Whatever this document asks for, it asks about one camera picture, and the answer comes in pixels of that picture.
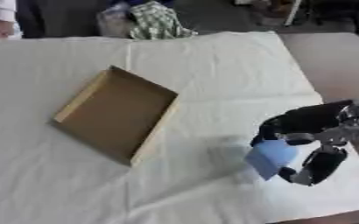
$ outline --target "green patterned cloth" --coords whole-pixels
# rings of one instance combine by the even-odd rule
[[[130,30],[133,39],[177,39],[197,35],[197,32],[182,27],[174,10],[158,2],[132,7],[130,13],[137,22]]]

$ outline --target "cardboard box lid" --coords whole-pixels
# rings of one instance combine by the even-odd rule
[[[113,66],[101,72],[54,121],[74,137],[129,165],[176,97],[165,87]]]

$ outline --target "white sheet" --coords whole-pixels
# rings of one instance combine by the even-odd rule
[[[49,124],[111,64],[180,93],[156,154],[130,170]],[[243,224],[358,210],[352,148],[311,188],[264,182],[243,161],[260,122],[319,102],[274,33],[0,42],[0,224]]]

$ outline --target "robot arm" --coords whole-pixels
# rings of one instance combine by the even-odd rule
[[[302,185],[316,185],[329,177],[347,157],[343,146],[359,141],[359,102],[347,100],[297,108],[272,117],[259,128],[250,145],[284,139],[290,145],[320,141],[300,172],[284,167],[279,176]]]

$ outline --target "blue sponge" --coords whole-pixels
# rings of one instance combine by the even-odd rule
[[[263,179],[268,180],[296,156],[297,148],[287,144],[285,140],[266,140],[256,144],[246,156],[246,160]]]

